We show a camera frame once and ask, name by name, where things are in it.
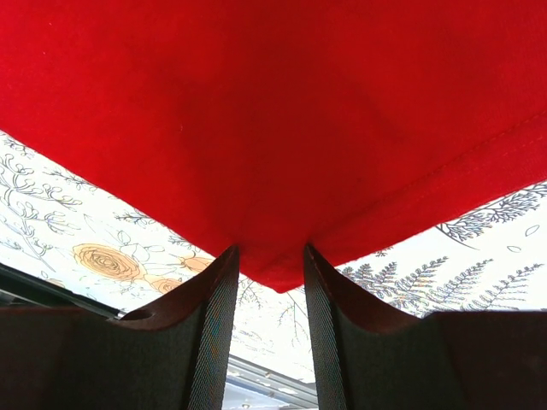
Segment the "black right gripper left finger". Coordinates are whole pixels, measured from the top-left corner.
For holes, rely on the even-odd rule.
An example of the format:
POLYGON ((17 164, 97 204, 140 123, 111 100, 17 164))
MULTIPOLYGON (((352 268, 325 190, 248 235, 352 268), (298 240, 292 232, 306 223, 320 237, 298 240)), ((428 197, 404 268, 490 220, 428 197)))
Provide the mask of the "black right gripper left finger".
POLYGON ((219 409, 239 252, 121 319, 80 307, 4 307, 4 409, 219 409))

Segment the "red t shirt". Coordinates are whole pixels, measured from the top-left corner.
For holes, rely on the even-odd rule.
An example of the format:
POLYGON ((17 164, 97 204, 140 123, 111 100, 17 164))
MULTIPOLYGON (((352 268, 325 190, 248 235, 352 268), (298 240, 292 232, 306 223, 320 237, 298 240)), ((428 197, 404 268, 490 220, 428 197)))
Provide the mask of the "red t shirt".
POLYGON ((1 127, 277 291, 546 178, 543 1, 4 1, 1 127))

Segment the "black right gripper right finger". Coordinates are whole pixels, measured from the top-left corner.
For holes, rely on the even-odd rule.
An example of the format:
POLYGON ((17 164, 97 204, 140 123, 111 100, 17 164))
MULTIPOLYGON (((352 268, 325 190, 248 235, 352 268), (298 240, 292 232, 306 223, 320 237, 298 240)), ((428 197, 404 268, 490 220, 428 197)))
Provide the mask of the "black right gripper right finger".
POLYGON ((543 409, 543 312, 398 310, 303 252, 322 409, 543 409))

